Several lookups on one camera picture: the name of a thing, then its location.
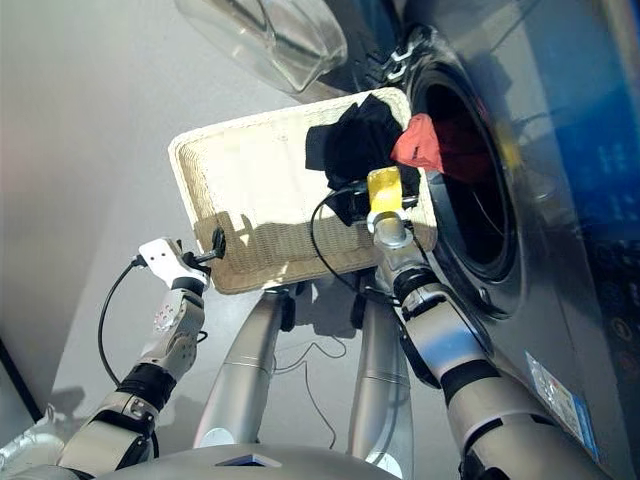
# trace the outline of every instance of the wire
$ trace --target wire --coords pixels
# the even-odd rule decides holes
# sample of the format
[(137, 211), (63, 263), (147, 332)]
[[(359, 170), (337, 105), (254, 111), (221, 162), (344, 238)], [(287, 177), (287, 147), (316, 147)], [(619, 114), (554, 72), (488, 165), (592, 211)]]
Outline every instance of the wire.
[[(102, 366), (107, 372), (107, 375), (109, 375), (109, 378), (115, 384), (116, 387), (120, 386), (120, 380), (114, 373), (113, 369), (111, 368), (111, 365), (109, 365), (109, 360), (107, 360), (107, 356), (104, 351), (104, 339), (103, 339), (104, 320), (107, 316), (107, 309), (109, 308), (111, 297), (113, 297), (113, 294), (115, 293), (120, 283), (122, 283), (122, 280), (124, 280), (124, 278), (129, 274), (129, 272), (136, 265), (138, 265), (138, 263), (136, 263), (136, 260), (132, 260), (131, 263), (129, 263), (129, 265), (127, 265), (127, 267), (122, 271), (120, 276), (118, 276), (116, 281), (113, 282), (113, 285), (109, 290), (109, 293), (107, 293), (107, 298), (105, 298), (104, 300), (104, 305), (102, 305), (102, 310), (100, 311), (100, 320), (98, 321), (98, 353), (100, 354), (100, 361), (102, 362)], [(151, 432), (151, 444), (153, 445), (153, 458), (158, 458), (160, 456), (160, 446), (158, 445), (158, 437), (156, 436), (155, 431)]]
[(113, 294), (115, 293), (116, 289), (118, 288), (120, 283), (122, 283), (122, 280), (124, 280), (124, 277), (126, 277), (127, 274), (131, 271), (131, 269), (133, 269), (133, 267), (134, 267), (133, 262), (129, 263), (129, 265), (127, 265), (127, 267), (122, 271), (122, 273), (116, 279), (116, 281), (113, 282), (113, 285), (111, 286), (111, 289), (107, 294), (107, 298), (104, 301), (104, 305), (102, 305), (102, 311), (100, 312), (100, 320), (98, 321), (98, 353), (100, 354), (100, 361), (102, 362), (102, 366), (107, 372), (107, 375), (109, 375), (109, 378), (116, 385), (116, 387), (120, 386), (120, 380), (118, 380), (118, 377), (116, 377), (116, 374), (113, 372), (111, 365), (109, 365), (109, 360), (107, 360), (107, 356), (104, 353), (104, 342), (102, 338), (103, 331), (104, 331), (104, 320), (107, 315), (107, 309), (109, 308), (109, 303), (111, 302), (111, 297), (113, 297)]
[(303, 352), (303, 354), (298, 357), (298, 359), (295, 362), (282, 368), (278, 368), (276, 364), (276, 367), (273, 369), (273, 371), (275, 372), (276, 375), (284, 375), (289, 371), (295, 370), (296, 368), (298, 368), (299, 364), (305, 359), (305, 357), (309, 354), (311, 349), (314, 347), (320, 350), (320, 352), (322, 352), (322, 354), (325, 357), (328, 357), (332, 360), (338, 360), (339, 358), (344, 357), (347, 354), (347, 346), (344, 344), (343, 341), (341, 341), (335, 335), (331, 335), (331, 338), (333, 338), (336, 342), (338, 342), (342, 346), (342, 353), (339, 353), (338, 355), (332, 355), (329, 352), (327, 352), (324, 348), (322, 348), (317, 342), (311, 342), (311, 344), (307, 347), (307, 349)]
[(313, 213), (311, 214), (311, 220), (309, 221), (309, 237), (311, 238), (311, 245), (313, 245), (313, 249), (316, 252), (316, 255), (318, 256), (318, 258), (320, 259), (320, 261), (324, 264), (324, 266), (327, 268), (327, 270), (329, 270), (329, 272), (337, 279), (339, 280), (343, 285), (345, 285), (349, 290), (351, 290), (353, 293), (355, 293), (356, 295), (362, 295), (365, 298), (367, 298), (367, 300), (371, 300), (374, 303), (382, 303), (382, 304), (386, 304), (386, 305), (393, 305), (393, 306), (400, 306), (400, 304), (397, 302), (397, 300), (390, 296), (387, 295), (386, 293), (384, 294), (385, 296), (385, 300), (381, 300), (377, 297), (373, 297), (371, 295), (365, 295), (363, 292), (360, 292), (351, 282), (349, 282), (346, 278), (344, 278), (342, 275), (340, 275), (338, 272), (336, 272), (333, 267), (331, 265), (329, 265), (329, 262), (327, 262), (327, 260), (324, 258), (324, 256), (322, 255), (322, 253), (320, 252), (320, 248), (318, 247), (318, 242), (316, 241), (316, 236), (315, 236), (315, 232), (314, 232), (314, 223), (315, 223), (315, 219), (316, 219), (316, 215), (318, 214), (318, 212), (320, 211), (320, 209), (322, 208), (323, 205), (326, 205), (327, 201), (330, 200), (333, 197), (337, 197), (338, 195), (342, 195), (343, 193), (349, 193), (349, 192), (353, 192), (353, 187), (345, 187), (342, 188), (340, 190), (337, 190), (335, 192), (331, 192), (329, 195), (327, 195), (326, 197), (324, 197), (320, 203), (318, 205), (316, 205), (316, 208), (313, 210)]
[(197, 341), (196, 343), (202, 343), (204, 342), (207, 338), (209, 338), (209, 334), (207, 332), (205, 332), (204, 330), (200, 330), (198, 332), (198, 335), (202, 335)]
[(273, 356), (273, 360), (275, 364), (274, 375), (285, 375), (287, 373), (291, 373), (294, 370), (297, 370), (298, 368), (304, 366), (304, 384), (307, 389), (307, 394), (309, 395), (309, 399), (311, 400), (313, 408), (322, 419), (322, 422), (327, 426), (327, 428), (331, 432), (331, 443), (329, 444), (329, 450), (332, 450), (333, 447), (335, 446), (338, 435), (336, 433), (335, 428), (333, 428), (333, 425), (331, 425), (331, 422), (329, 422), (329, 419), (325, 416), (325, 414), (320, 409), (320, 406), (316, 402), (316, 399), (313, 396), (313, 393), (311, 392), (311, 386), (309, 385), (309, 361), (305, 360), (305, 358), (309, 354), (311, 349), (314, 347), (320, 350), (320, 352), (324, 356), (332, 360), (337, 360), (339, 358), (344, 357), (347, 354), (347, 346), (344, 344), (344, 342), (340, 341), (335, 335), (332, 335), (331, 338), (333, 338), (336, 342), (342, 345), (342, 352), (339, 353), (338, 355), (332, 355), (329, 352), (327, 352), (325, 349), (323, 349), (318, 343), (311, 342), (311, 344), (306, 348), (304, 353), (300, 355), (300, 357), (298, 357), (298, 359), (295, 362), (293, 362), (290, 365), (287, 365), (286, 367), (278, 368), (276, 356), (275, 355)]

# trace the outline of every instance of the robotic hand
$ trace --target robotic hand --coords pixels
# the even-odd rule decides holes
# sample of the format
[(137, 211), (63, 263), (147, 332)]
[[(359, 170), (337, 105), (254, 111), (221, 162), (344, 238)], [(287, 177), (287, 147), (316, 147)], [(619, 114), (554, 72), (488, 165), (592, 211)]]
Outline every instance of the robotic hand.
[(607, 478), (520, 382), (490, 362), (482, 326), (438, 283), (406, 228), (393, 170), (369, 174), (377, 280), (402, 305), (401, 344), (416, 376), (444, 391), (462, 478)]
[(140, 247), (138, 263), (170, 288), (155, 316), (152, 339), (115, 392), (67, 443), (57, 467), (42, 467), (43, 478), (93, 478), (149, 457), (155, 420), (196, 358), (204, 323), (202, 293), (209, 286), (209, 270), (199, 261), (204, 260), (183, 254), (166, 238)]

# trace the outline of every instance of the laundry basket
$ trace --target laundry basket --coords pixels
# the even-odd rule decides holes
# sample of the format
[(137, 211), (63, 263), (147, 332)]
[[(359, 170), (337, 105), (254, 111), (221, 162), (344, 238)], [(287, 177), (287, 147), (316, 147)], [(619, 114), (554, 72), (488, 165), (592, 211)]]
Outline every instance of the laundry basket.
[[(405, 94), (382, 88), (210, 125), (171, 142), (171, 165), (199, 247), (210, 249), (216, 227), (225, 233), (226, 255), (210, 265), (219, 292), (240, 293), (327, 273), (309, 239), (309, 219), (330, 190), (324, 172), (305, 168), (307, 132), (335, 123), (368, 95), (386, 102), (407, 127), (411, 110)], [(417, 238), (430, 250), (436, 221), (420, 173), (418, 205), (408, 214)], [(347, 227), (323, 207), (314, 233), (323, 256), (338, 272), (374, 265), (366, 225)]]

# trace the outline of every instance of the red garment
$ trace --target red garment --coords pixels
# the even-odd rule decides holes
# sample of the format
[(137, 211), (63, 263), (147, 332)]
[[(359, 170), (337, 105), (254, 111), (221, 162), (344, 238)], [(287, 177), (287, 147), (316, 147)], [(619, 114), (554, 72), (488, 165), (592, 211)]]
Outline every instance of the red garment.
[(491, 157), (469, 115), (454, 115), (435, 125), (429, 115), (419, 113), (409, 121), (391, 158), (404, 165), (437, 170), (463, 183), (490, 179)]

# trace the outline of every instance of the black garment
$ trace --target black garment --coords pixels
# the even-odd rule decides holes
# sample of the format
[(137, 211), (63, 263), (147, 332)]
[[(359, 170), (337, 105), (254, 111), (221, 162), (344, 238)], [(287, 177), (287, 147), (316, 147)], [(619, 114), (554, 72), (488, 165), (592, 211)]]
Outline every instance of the black garment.
[[(370, 171), (397, 166), (404, 196), (417, 196), (420, 174), (417, 169), (391, 160), (391, 150), (402, 128), (383, 101), (369, 95), (360, 107), (351, 105), (333, 125), (312, 127), (306, 139), (306, 168), (324, 170), (328, 186), (339, 190), (355, 180), (366, 180)], [(367, 194), (339, 195), (327, 205), (346, 224), (366, 218)]]

